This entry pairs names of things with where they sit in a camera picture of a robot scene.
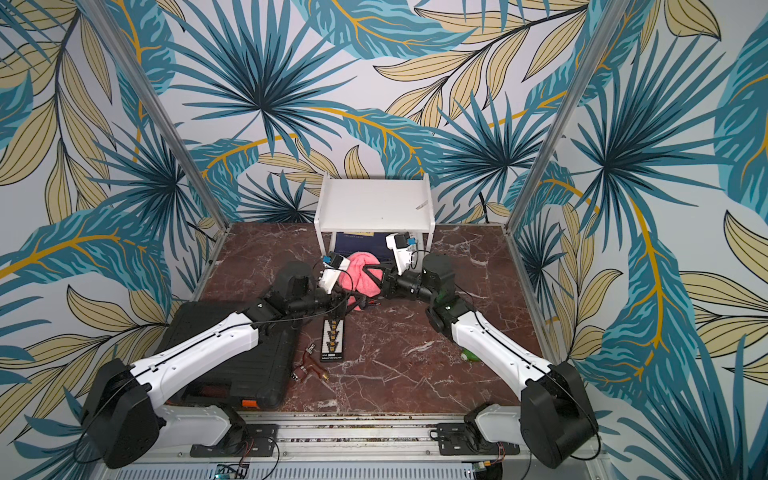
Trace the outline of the white two-tier bookshelf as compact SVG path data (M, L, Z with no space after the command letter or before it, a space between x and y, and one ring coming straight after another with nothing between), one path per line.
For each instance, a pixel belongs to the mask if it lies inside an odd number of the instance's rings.
M427 206L417 210L423 202ZM435 225L427 174L420 180L322 179L314 216L322 254L332 250L340 232L409 232L421 249L429 250Z

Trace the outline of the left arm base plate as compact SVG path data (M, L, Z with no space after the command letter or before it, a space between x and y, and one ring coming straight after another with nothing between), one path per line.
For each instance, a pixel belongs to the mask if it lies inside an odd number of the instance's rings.
M213 446L193 445L192 458L266 458L275 452L277 424L246 424L233 426L225 436Z

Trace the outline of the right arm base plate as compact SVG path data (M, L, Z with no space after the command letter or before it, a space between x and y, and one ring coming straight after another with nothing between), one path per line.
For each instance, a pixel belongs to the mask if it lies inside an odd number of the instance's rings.
M507 442L489 442L476 427L463 422L438 423L429 433L443 456L517 455L520 447Z

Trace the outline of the pink fluffy cloth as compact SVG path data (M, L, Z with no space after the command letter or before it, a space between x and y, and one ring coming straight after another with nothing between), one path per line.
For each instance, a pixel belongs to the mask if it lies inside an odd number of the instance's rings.
M351 292L348 306L361 311L367 302L382 292L383 272L377 269L380 261L370 252L355 252L341 260L338 285L345 292Z

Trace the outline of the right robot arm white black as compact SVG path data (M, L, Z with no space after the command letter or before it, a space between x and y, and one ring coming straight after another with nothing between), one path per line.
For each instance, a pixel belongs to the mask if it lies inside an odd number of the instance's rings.
M399 271L391 263L363 270L383 297L424 302L432 328L474 354L517 396L517 407L488 404L466 416L483 441L526 445L541 464L555 469L599 436L577 369L535 355L493 326L457 286L450 257L428 254L420 271Z

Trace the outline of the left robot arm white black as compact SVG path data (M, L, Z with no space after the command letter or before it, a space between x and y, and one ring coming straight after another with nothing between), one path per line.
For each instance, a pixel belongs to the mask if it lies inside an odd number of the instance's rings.
M293 261L272 286L251 303L228 314L203 332L153 356L127 364L115 358L102 365L87 395L74 451L75 462L101 461L125 467L161 444L180 443L191 434L203 445L216 445L233 428L220 408L167 406L182 388L229 359L257 348L277 327L294 327L327 315L344 316L351 292L318 286L309 264Z

